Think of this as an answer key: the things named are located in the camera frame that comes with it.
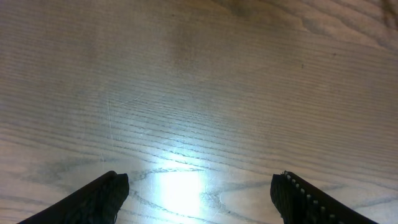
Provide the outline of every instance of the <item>dark stain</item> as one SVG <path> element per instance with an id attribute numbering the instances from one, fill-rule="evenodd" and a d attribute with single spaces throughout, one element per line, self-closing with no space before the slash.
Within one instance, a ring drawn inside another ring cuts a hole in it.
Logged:
<path id="1" fill-rule="evenodd" d="M 396 10 L 396 6 L 391 3 L 391 0 L 381 0 L 381 10 L 383 13 L 383 21 L 384 24 L 388 28 L 395 28 L 398 30 L 398 14 Z"/>
<path id="2" fill-rule="evenodd" d="M 211 1 L 227 9 L 235 16 L 244 17 L 244 16 L 250 16 L 251 14 L 250 10 L 244 5 L 245 1 L 243 0 L 211 0 Z"/>

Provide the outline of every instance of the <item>light wood surface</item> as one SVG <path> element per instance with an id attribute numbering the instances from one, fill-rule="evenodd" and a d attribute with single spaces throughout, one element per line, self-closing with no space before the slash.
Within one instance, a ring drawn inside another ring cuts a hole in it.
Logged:
<path id="1" fill-rule="evenodd" d="M 282 223 L 290 170 L 398 223 L 398 32 L 377 0 L 0 2 L 0 223 L 108 170 L 118 223 Z"/>

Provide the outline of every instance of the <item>wood grain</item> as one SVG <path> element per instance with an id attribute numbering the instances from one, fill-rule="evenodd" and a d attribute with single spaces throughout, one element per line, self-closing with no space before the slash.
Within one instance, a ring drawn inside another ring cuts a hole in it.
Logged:
<path id="1" fill-rule="evenodd" d="M 118 223 L 282 223 L 291 170 L 398 215 L 398 32 L 377 0 L 0 2 L 0 223 L 108 170 Z"/>

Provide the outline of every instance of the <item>wooden floor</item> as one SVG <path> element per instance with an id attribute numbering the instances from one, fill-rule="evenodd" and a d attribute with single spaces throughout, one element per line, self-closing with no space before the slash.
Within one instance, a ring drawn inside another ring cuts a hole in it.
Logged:
<path id="1" fill-rule="evenodd" d="M 124 223 L 282 223 L 290 170 L 398 223 L 398 32 L 378 0 L 0 2 L 0 223 L 108 170 Z"/>

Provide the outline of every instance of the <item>black object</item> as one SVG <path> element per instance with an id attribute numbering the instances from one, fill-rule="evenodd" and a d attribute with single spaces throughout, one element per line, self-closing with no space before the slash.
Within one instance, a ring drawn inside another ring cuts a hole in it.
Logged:
<path id="1" fill-rule="evenodd" d="M 271 200 L 285 224 L 376 223 L 338 202 L 293 172 L 274 174 Z"/>
<path id="2" fill-rule="evenodd" d="M 128 195 L 127 174 L 109 171 L 20 224 L 114 224 Z"/>

